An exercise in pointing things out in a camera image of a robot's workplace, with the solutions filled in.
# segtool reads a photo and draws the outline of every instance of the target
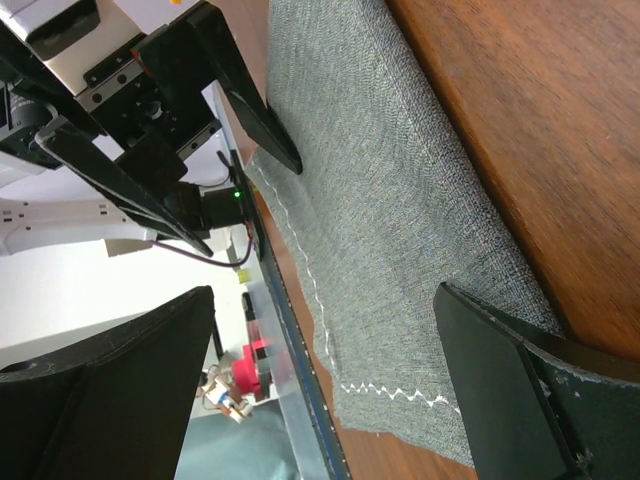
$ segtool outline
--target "brown wood grain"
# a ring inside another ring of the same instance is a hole
[[[264,92],[266,81],[266,48],[268,0],[212,0],[225,14],[231,31],[259,89]],[[234,137],[243,158],[255,148],[255,144],[240,128],[230,109],[230,121]],[[302,296],[293,258],[271,218],[266,204],[259,199],[267,233],[274,249],[289,298],[308,345],[313,344],[313,319]],[[333,414],[331,377],[317,357],[311,352],[320,386],[330,407],[338,438],[355,480],[474,480],[475,471],[428,450],[408,445],[393,435],[360,432],[345,429]]]
[[[388,4],[569,332],[640,361],[640,4]]]

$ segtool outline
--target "gray cloth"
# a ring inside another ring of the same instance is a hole
[[[278,404],[257,407],[242,425],[224,415],[194,418],[175,480],[299,480]]]
[[[272,0],[267,95],[304,173],[263,150],[247,171],[295,259],[337,416],[470,465],[437,286],[560,329],[384,1]]]

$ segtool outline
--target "red object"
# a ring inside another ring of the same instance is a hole
[[[245,345],[242,347],[244,358],[233,362],[231,365],[235,384],[242,395],[253,393],[256,395],[256,399],[263,396],[253,352],[259,348],[264,348],[265,346],[266,344],[264,340],[257,340],[250,345]]]

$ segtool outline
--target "white stitching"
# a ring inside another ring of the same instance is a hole
[[[352,393],[353,391],[355,391],[356,393],[363,393],[363,392],[364,393],[369,393],[370,389],[375,391],[378,395],[382,395],[382,392],[384,392],[389,396],[389,398],[391,398],[391,400],[395,400],[396,396],[398,396],[398,395],[402,395],[403,397],[405,397],[410,402],[413,402],[418,397],[422,397],[422,399],[425,401],[425,403],[427,405],[429,405],[430,408],[433,408],[436,403],[443,403],[443,404],[452,406],[451,403],[449,402],[449,400],[447,400],[442,395],[438,395],[433,400],[427,400],[427,398],[418,389],[416,389],[416,391],[415,391],[415,393],[413,395],[408,395],[401,388],[396,388],[395,392],[390,393],[389,390],[387,389],[387,387],[385,387],[384,385],[380,389],[378,389],[372,383],[369,383],[369,385],[365,385],[364,382],[363,382],[359,387],[356,387],[353,383],[347,387],[344,383],[341,382],[339,374],[338,374],[338,369],[336,368],[335,361],[334,361],[333,357],[331,356],[331,353],[329,353],[329,329],[327,328],[327,324],[325,323],[324,305],[322,304],[322,302],[320,301],[320,298],[318,296],[318,283],[316,282],[316,279],[311,274],[311,269],[310,269],[310,265],[309,265],[309,257],[307,256],[305,251],[302,249],[302,246],[300,245],[300,240],[298,239],[298,234],[296,233],[296,231],[291,226],[291,222],[290,222],[290,219],[289,219],[289,210],[282,203],[282,200],[280,199],[280,195],[278,194],[278,190],[276,190],[276,188],[269,183],[269,181],[266,179],[266,177],[264,175],[264,172],[262,171],[262,168],[260,168],[256,162],[253,162],[252,166],[255,167],[258,170],[258,172],[260,173],[260,176],[262,177],[262,180],[264,180],[264,183],[269,188],[271,188],[271,190],[273,190],[273,193],[275,193],[276,201],[278,202],[278,204],[280,205],[280,207],[284,211],[284,214],[285,214],[285,217],[286,217],[286,220],[287,220],[287,226],[289,227],[289,230],[291,230],[291,233],[293,234],[294,238],[296,239],[296,246],[298,247],[298,250],[300,250],[300,253],[302,253],[302,255],[304,256],[304,260],[305,260],[306,267],[307,267],[307,275],[309,276],[309,278],[313,282],[313,289],[314,289],[314,292],[315,292],[314,293],[314,298],[315,298],[316,302],[318,303],[318,305],[320,306],[320,323],[322,325],[322,328],[324,329],[324,339],[325,339],[324,351],[327,354],[327,357],[329,357],[329,361],[331,362],[331,366],[332,366],[333,371],[334,371],[334,373],[336,375],[336,379],[338,380],[338,382],[340,382],[340,387],[346,393]],[[460,409],[459,408],[454,408],[453,410],[458,415],[460,415]]]

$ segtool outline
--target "folded cloth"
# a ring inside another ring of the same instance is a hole
[[[383,0],[272,0],[269,42],[267,96],[304,172],[261,149],[247,172],[295,259],[336,414],[471,465],[437,286],[558,323]]]

